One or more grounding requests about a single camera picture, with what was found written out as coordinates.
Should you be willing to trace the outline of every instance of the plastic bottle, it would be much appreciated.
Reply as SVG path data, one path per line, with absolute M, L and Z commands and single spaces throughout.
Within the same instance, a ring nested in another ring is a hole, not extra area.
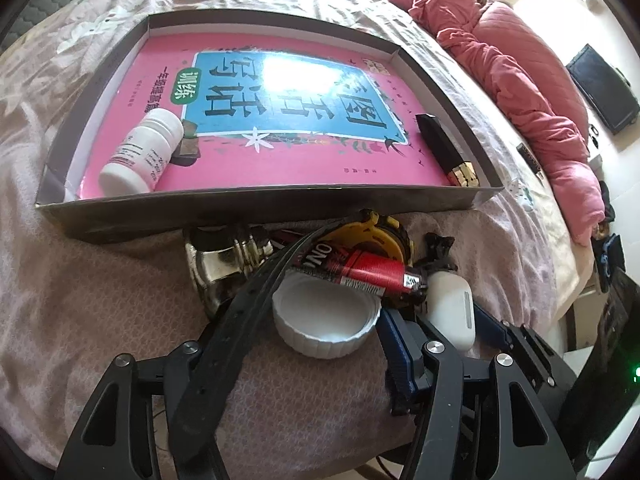
M 182 122 L 164 108 L 151 110 L 120 143 L 98 176 L 105 196 L 149 193 L 184 135 Z

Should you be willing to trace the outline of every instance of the pink blanket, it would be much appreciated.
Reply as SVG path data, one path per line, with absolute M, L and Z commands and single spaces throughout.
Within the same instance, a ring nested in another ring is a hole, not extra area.
M 408 0 L 390 1 L 406 6 Z M 584 140 L 574 122 L 553 112 L 513 57 L 473 35 L 484 10 L 476 0 L 413 0 L 408 12 L 482 85 L 527 139 L 573 240 L 588 246 L 594 225 L 604 218 L 604 204 L 598 179 L 587 165 Z

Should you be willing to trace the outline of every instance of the television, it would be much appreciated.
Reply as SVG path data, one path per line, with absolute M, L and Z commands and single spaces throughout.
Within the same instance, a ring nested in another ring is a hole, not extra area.
M 614 134 L 638 118 L 640 105 L 624 76 L 587 44 L 566 66 L 574 82 Z

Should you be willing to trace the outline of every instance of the white jar cap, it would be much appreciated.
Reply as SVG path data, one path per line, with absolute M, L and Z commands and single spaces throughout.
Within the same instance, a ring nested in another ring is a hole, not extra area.
M 154 108 L 140 121 L 140 126 L 147 126 L 160 133 L 172 148 L 184 136 L 184 127 L 180 117 L 166 108 Z
M 379 297 L 295 270 L 273 295 L 273 319 L 281 338 L 318 359 L 342 357 L 359 348 L 379 316 Z

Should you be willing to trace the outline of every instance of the bed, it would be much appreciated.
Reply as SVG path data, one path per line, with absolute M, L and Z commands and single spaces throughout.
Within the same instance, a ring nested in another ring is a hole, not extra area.
M 591 275 L 590 248 L 571 242 L 548 181 L 516 151 L 520 134 L 431 36 L 385 0 L 75 0 L 0 58 L 0 426 L 52 468 L 115 355 L 165 354 L 197 338 L 207 320 L 179 232 L 92 246 L 63 237 L 34 211 L 48 147 L 89 75 L 135 23 L 152 12 L 208 7 L 357 28 L 402 44 L 428 70 L 477 134 L 505 191 L 477 210 L 401 220 L 418 255 L 426 232 L 456 237 L 460 273 L 495 316 L 545 333 Z M 325 362 L 296 354 L 267 320 L 217 432 L 230 477 L 322 478 L 410 441 L 412 420 L 389 414 L 385 367 L 375 336 Z M 156 443 L 170 479 L 163 419 L 158 406 Z

